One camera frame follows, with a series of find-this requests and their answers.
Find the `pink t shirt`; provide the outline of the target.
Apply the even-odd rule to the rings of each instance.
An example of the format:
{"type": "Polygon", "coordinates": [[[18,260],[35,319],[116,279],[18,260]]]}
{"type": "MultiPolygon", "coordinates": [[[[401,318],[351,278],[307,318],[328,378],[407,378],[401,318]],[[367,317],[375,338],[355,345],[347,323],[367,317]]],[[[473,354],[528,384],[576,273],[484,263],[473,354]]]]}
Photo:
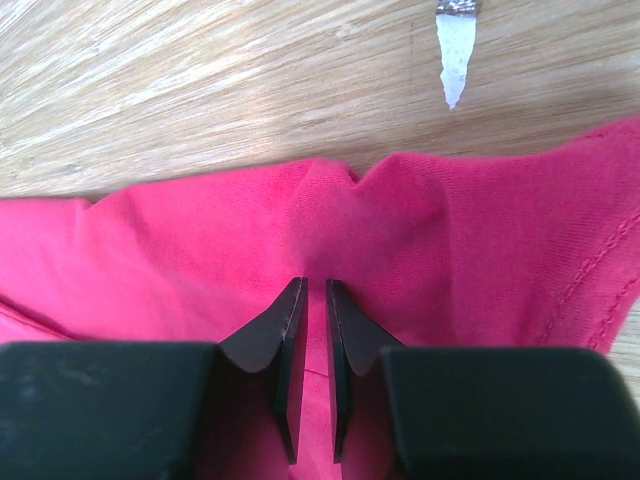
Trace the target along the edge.
{"type": "Polygon", "coordinates": [[[325,283],[401,341],[610,349],[639,295],[639,121],[545,153],[310,159],[1,204],[1,339],[217,341],[308,279],[301,454],[335,479],[325,283]]]}

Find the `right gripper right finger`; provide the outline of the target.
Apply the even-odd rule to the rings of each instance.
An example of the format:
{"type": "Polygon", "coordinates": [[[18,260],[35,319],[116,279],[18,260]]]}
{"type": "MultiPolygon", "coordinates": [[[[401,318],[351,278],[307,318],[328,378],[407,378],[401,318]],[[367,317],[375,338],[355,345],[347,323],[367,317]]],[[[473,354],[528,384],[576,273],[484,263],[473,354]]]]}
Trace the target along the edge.
{"type": "Polygon", "coordinates": [[[390,465],[393,441],[380,353],[400,342],[370,319],[346,284],[326,282],[333,461],[390,465]]]}

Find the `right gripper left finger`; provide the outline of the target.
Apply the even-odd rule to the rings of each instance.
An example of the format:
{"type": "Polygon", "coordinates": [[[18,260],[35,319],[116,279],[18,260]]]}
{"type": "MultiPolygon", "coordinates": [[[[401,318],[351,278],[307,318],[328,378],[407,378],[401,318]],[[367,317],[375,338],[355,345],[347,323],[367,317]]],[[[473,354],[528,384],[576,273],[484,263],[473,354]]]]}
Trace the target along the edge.
{"type": "Polygon", "coordinates": [[[264,312],[220,343],[240,370],[267,375],[267,416],[290,465],[298,457],[307,327],[308,280],[295,277],[264,312]]]}

